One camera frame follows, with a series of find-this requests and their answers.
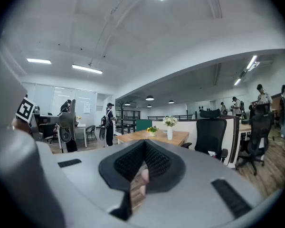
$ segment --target white vase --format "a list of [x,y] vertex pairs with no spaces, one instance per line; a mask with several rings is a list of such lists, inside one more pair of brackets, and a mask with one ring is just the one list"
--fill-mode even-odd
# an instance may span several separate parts
[[168,140],[172,140],[172,138],[173,138],[172,127],[168,127],[168,129],[167,129],[167,137],[168,137]]

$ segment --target desk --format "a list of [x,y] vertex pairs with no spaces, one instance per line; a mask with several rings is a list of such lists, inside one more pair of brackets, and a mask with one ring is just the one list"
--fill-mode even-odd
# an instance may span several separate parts
[[116,136],[118,140],[118,144],[124,143],[124,142],[129,142],[132,140],[140,140],[140,139],[152,139],[152,140],[158,140],[164,143],[170,143],[173,145],[178,145],[181,146],[184,143],[186,143],[189,132],[179,132],[179,131],[173,131],[173,139],[168,140],[167,134],[164,133],[165,130],[158,130],[156,132],[155,137],[151,137],[147,130],[142,130],[134,133],[128,133],[124,135],[119,135]]
[[249,124],[239,124],[239,128],[238,128],[238,138],[237,138],[237,149],[236,149],[236,155],[234,157],[234,161],[233,163],[229,163],[228,167],[230,168],[235,168],[235,164],[237,162],[237,158],[238,158],[238,152],[240,149],[240,143],[241,143],[241,133],[248,133],[251,132],[251,126]]
[[[86,125],[85,123],[80,123],[78,124],[77,126],[75,126],[75,130],[76,128],[81,128],[84,130],[84,138],[85,138],[85,147],[87,148],[87,145],[86,145]],[[59,148],[62,150],[62,146],[61,146],[61,139],[60,139],[60,126],[58,126],[57,128],[57,134],[58,134],[58,142],[59,142]]]

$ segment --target chair armrest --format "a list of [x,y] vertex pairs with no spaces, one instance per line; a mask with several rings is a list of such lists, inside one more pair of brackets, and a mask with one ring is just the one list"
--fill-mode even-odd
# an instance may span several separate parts
[[192,145],[192,143],[191,143],[191,142],[187,142],[187,143],[184,143],[184,144],[182,145],[182,147],[188,149],[190,145]]
[[222,153],[220,154],[221,158],[226,158],[228,156],[228,150],[222,149]]

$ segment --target floor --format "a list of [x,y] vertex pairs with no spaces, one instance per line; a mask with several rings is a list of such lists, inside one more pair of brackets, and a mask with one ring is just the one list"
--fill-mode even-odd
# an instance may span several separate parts
[[[93,137],[92,140],[85,147],[84,140],[77,141],[78,151],[93,150],[97,148],[103,148],[104,142],[99,140],[99,130],[95,132],[98,141]],[[117,139],[114,136],[113,144],[117,144]],[[61,153],[59,149],[58,141],[54,141],[50,144],[52,152]],[[269,135],[269,148],[264,157],[265,166],[261,166],[260,163],[256,163],[257,176],[254,176],[254,170],[250,163],[239,168],[238,172],[242,177],[252,183],[266,198],[278,189],[285,187],[285,139],[281,138],[279,129],[272,129]],[[140,193],[140,187],[146,183],[140,176],[141,170],[147,168],[143,165],[138,171],[136,177],[131,183],[131,200],[132,209],[135,212],[140,204],[143,202],[144,196]]]

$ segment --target black slot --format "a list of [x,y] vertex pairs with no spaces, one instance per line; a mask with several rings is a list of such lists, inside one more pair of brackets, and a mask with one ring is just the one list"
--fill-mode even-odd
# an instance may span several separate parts
[[75,165],[81,163],[80,159],[73,159],[73,160],[69,160],[69,161],[63,161],[63,162],[59,162],[58,165],[60,166],[60,168],[66,167],[66,166],[70,166],[70,165]]
[[231,185],[222,179],[216,179],[211,183],[219,193],[233,216],[237,219],[251,210],[251,206],[231,187]]

